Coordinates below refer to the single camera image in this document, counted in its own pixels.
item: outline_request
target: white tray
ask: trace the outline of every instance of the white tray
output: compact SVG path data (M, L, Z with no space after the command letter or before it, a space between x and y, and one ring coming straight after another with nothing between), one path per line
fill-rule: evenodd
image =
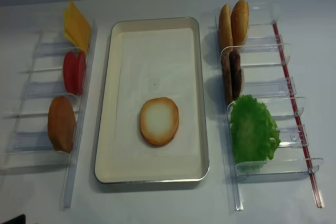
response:
M175 138L152 147L140 134L145 101L168 97L180 114ZM101 183L194 182L209 169L198 22L189 17L117 23L96 154Z

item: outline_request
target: red tomato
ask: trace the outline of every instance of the red tomato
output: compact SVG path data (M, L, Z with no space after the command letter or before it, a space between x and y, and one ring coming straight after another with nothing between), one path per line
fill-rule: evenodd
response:
M76 55L73 52L68 52L63 61L63 79L65 89L71 94L76 94L77 92L74 72L76 63Z
M83 51L80 51L76 60L75 83L77 94L83 93L83 80L86 71L86 57Z

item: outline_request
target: green lettuce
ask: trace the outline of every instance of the green lettuce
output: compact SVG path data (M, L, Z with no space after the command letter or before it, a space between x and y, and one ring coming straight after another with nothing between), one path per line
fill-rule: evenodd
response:
M266 105L242 95L233 105L230 123L236 164L273 159L280 133Z

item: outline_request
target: white table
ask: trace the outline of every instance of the white table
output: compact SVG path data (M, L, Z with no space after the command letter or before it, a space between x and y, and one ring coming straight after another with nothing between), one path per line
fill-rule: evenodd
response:
M247 0L279 3L278 27L285 42L292 44L289 72L297 95L308 98L302 121L310 141L310 154L325 163L316 174L324 209L317 209L310 180L245 184L242 212L228 209L224 166L213 100L205 90L210 171L194 189L112 193L93 175L95 127L106 64L109 35L121 20L192 16L200 24L202 57L213 52L214 41L204 40L213 26L214 10L238 0L87 0L76 2L98 24L98 37L82 134L75 188L70 210L59 211L63 171L10 175L0 180L0 222L25 213L27 223L334 223L336 163L334 150L333 71L336 66L335 0ZM66 3L30 6L36 10L65 7ZM0 8L0 17L12 7ZM17 7L25 10L27 6ZM203 78L213 76L203 58Z

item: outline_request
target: red stripe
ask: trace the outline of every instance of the red stripe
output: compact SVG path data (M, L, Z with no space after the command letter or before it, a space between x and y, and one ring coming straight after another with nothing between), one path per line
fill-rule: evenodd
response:
M277 23L273 22L272 25L273 25L274 33L277 37L277 43L280 44L281 40L280 40L280 36L279 36L279 30L278 30ZM285 74L285 77L288 78L289 77L289 72L288 72L286 61L285 61L285 54L283 53L282 46L279 46L279 53L280 53L280 58L281 58L281 61L282 61L283 72ZM292 86L291 86L290 82L288 83L288 88L289 88L289 90L292 90ZM298 111L298 106L296 104L296 100L292 99L291 103L292 103L293 111L294 112ZM302 125L300 115L296 115L295 120L296 120L296 124L298 126ZM307 140L306 140L305 134L300 134L300 138L301 138L302 144L306 145ZM303 146L302 149L303 149L303 153L304 153L305 158L310 158L308 146ZM306 163L307 163L307 168L308 169L313 167L311 160L307 160ZM316 182L316 179L315 179L315 174L310 173L309 176L310 176L310 182L311 182L311 186L312 186L313 193L314 193L316 206L318 208L323 208L322 196L320 194L320 191L318 190L317 182Z

